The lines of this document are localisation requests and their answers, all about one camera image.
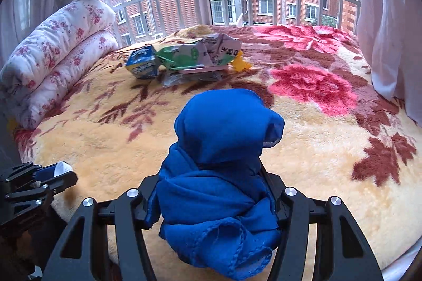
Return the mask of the yellow floral fleece blanket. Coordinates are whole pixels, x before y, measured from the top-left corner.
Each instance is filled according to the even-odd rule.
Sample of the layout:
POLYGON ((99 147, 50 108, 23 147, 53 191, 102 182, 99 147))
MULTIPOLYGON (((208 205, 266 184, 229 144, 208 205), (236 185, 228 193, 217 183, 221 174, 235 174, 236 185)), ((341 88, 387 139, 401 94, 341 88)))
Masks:
POLYGON ((285 120, 262 162, 308 197, 340 196, 382 268, 421 236, 421 127, 401 100, 374 91, 352 34, 292 25, 196 25, 155 40, 159 48, 219 32, 242 43, 250 68, 219 80, 165 87, 124 68, 129 48, 100 59, 35 130, 16 128, 23 161, 64 160, 78 183, 53 203, 68 220, 85 197, 118 197, 160 168, 176 140, 174 121, 206 90, 245 88, 285 120))

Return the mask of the pale sheer curtain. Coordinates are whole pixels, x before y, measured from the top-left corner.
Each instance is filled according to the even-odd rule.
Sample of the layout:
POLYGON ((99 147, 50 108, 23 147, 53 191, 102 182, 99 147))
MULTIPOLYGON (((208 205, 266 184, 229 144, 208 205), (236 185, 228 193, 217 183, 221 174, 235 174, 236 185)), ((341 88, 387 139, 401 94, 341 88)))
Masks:
POLYGON ((421 0, 360 0, 357 36, 376 92, 421 123, 421 0))

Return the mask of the blue white medicine box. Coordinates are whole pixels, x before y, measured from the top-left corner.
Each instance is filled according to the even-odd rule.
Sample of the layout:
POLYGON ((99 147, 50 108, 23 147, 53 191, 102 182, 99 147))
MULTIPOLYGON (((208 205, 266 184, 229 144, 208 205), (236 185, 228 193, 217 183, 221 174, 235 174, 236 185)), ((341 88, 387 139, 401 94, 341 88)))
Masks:
POLYGON ((54 177, 59 177, 67 172, 73 172, 73 167, 64 161, 59 161, 47 167, 41 167, 34 173, 36 181, 44 182, 54 177))

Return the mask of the clear plastic wrapper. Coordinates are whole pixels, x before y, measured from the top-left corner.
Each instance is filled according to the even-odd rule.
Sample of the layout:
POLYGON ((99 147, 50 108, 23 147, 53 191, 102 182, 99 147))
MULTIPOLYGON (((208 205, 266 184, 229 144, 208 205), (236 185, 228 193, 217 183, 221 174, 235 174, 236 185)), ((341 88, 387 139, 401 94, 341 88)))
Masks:
POLYGON ((193 74, 182 74, 179 72, 165 72, 162 77, 162 85, 166 88, 184 83, 192 83, 197 81, 215 82, 222 80, 225 75, 222 71, 200 72, 193 74))

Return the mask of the rolled white floral quilt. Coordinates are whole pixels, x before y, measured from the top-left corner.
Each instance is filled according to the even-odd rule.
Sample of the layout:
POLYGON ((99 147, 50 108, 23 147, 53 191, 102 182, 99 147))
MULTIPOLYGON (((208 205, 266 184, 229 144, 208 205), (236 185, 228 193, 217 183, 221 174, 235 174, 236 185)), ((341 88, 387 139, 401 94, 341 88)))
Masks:
POLYGON ((115 12, 99 0, 69 3, 39 24, 1 69, 6 114, 35 129, 100 57, 117 49, 115 12))

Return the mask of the blue yellow cookie box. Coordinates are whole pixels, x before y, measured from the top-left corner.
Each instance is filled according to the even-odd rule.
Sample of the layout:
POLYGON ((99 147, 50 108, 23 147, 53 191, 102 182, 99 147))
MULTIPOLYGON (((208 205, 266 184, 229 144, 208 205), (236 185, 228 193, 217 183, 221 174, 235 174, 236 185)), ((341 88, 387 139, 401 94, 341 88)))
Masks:
POLYGON ((136 79, 141 80, 157 77, 159 66, 160 61, 156 57, 156 50, 152 45, 134 50, 125 64, 125 68, 136 79))

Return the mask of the yellow plastic piece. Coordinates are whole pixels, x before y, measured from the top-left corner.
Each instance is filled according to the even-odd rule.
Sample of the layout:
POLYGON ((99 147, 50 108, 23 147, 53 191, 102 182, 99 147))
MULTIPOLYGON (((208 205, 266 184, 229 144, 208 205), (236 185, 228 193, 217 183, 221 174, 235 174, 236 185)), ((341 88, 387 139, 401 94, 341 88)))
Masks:
POLYGON ((249 70, 252 65, 243 59, 243 52, 240 50, 233 61, 230 62, 231 67, 235 72, 242 72, 243 70, 249 70))

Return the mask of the green grey snack bag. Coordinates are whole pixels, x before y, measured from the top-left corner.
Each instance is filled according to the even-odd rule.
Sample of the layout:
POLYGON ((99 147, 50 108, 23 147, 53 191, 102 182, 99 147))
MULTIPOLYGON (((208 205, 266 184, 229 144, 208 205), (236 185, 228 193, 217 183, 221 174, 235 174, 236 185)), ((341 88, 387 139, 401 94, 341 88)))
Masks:
POLYGON ((242 42, 224 33, 198 38, 171 37, 153 44, 155 55, 168 70, 193 73, 227 69, 239 55, 242 42))

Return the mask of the dark blue cloth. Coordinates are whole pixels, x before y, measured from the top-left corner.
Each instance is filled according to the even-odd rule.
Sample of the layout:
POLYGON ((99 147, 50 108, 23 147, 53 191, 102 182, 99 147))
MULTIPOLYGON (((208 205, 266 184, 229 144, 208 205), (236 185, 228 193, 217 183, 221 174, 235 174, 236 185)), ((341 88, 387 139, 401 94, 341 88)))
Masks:
POLYGON ((231 280, 267 266, 281 233, 260 155, 279 143, 284 125, 243 88, 209 90, 183 107, 145 220, 160 223, 180 260, 231 280))

